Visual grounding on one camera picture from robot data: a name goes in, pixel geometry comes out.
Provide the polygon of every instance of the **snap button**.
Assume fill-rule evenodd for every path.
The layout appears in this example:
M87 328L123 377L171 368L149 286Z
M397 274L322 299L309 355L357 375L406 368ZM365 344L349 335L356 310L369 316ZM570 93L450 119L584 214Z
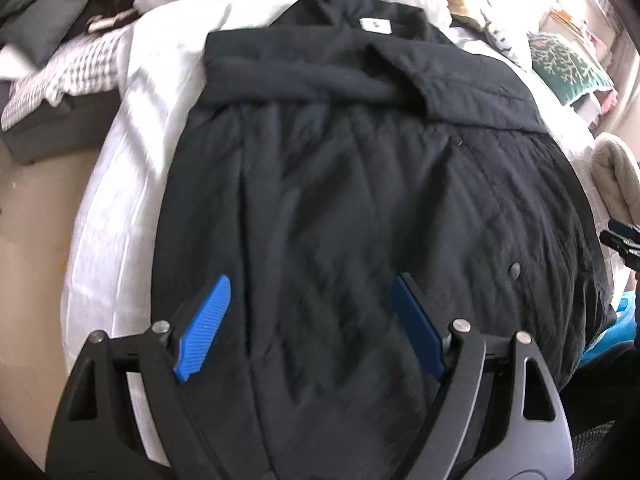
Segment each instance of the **snap button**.
M520 277L520 264L518 262L515 262L511 267L509 267L509 274L514 280L517 280Z

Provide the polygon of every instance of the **beige fluffy fabric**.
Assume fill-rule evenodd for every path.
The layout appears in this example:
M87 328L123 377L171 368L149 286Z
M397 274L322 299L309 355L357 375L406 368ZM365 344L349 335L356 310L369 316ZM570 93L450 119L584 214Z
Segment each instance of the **beige fluffy fabric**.
M640 224L640 168L622 139L607 133L596 137L591 175L609 215Z

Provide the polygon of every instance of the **blue gripper pad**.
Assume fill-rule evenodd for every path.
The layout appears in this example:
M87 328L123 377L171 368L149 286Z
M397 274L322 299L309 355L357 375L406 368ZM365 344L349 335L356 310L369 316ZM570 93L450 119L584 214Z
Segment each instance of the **blue gripper pad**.
M178 341L174 373L183 383L200 371L231 302L231 282L222 274Z
M420 301L412 294L401 276L396 276L391 286L391 305L420 366L441 382L447 370L442 362L442 338L422 310Z

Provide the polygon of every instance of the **ridged rubber pad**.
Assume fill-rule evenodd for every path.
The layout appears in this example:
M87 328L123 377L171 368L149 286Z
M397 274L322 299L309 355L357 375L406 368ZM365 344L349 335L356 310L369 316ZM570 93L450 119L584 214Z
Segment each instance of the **ridged rubber pad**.
M174 373L180 382L202 368L230 302L231 282L222 274L178 343Z

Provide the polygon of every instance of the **white bedsheet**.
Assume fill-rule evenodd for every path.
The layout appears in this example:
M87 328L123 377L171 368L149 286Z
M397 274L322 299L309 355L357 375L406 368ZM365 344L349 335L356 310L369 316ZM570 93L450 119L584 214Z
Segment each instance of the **white bedsheet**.
M14 81L38 73L26 54L12 44L0 48L0 81Z
M62 295L69 370L92 330L122 336L149 325L156 225L178 137L204 86L200 58L207 33L267 25L295 1L181 0L149 12L123 38L118 53L123 105L78 211ZM481 41L466 41L453 29L447 33L465 50L507 62ZM531 88L601 227L608 217L601 216L606 209L588 169L593 137L542 81L510 66ZM142 382L130 378L129 384L145 449L166 463Z

